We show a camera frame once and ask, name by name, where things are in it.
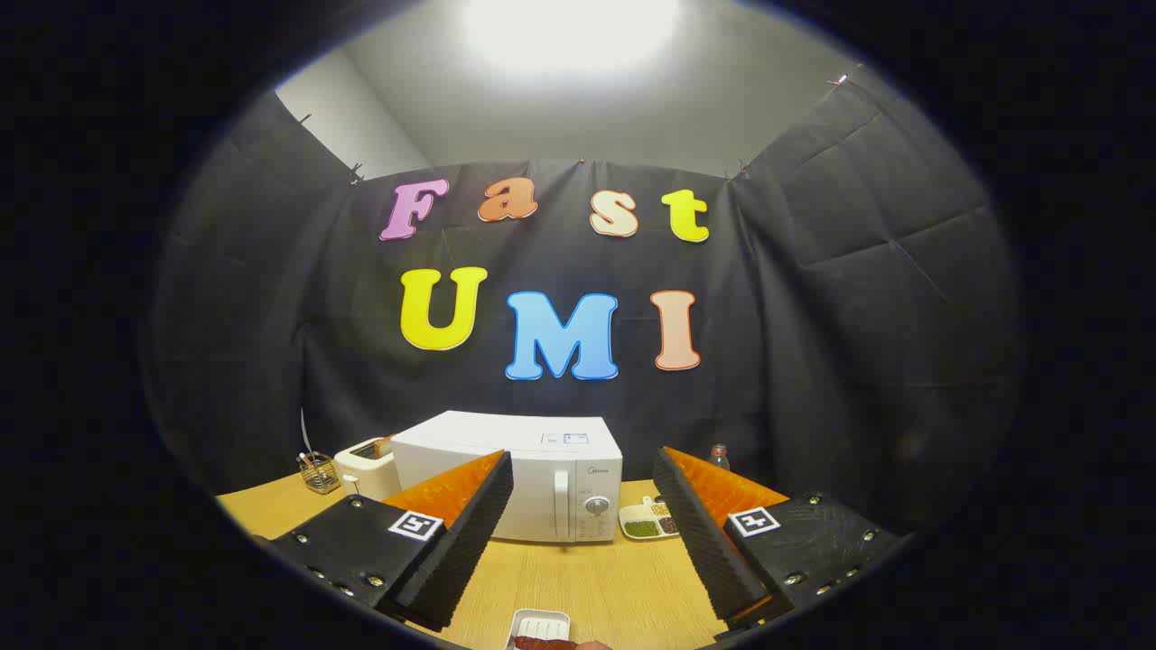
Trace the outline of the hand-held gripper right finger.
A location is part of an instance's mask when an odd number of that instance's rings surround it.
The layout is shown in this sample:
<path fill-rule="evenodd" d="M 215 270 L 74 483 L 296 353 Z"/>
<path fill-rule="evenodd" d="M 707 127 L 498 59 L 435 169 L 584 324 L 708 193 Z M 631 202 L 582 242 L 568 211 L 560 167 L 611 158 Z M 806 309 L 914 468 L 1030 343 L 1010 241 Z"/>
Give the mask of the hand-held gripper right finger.
<path fill-rule="evenodd" d="M 825 492 L 786 497 L 669 446 L 653 480 L 728 631 L 833 599 L 909 542 Z"/>

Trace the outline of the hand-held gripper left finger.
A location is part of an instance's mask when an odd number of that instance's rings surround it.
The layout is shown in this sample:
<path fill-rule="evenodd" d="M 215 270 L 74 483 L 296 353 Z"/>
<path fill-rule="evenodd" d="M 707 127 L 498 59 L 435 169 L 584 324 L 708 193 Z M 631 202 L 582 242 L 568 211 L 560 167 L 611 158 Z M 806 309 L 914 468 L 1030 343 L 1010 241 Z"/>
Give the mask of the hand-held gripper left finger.
<path fill-rule="evenodd" d="M 390 498 L 344 497 L 272 539 L 269 551 L 344 600 L 439 631 L 513 488 L 511 453 L 495 451 Z"/>

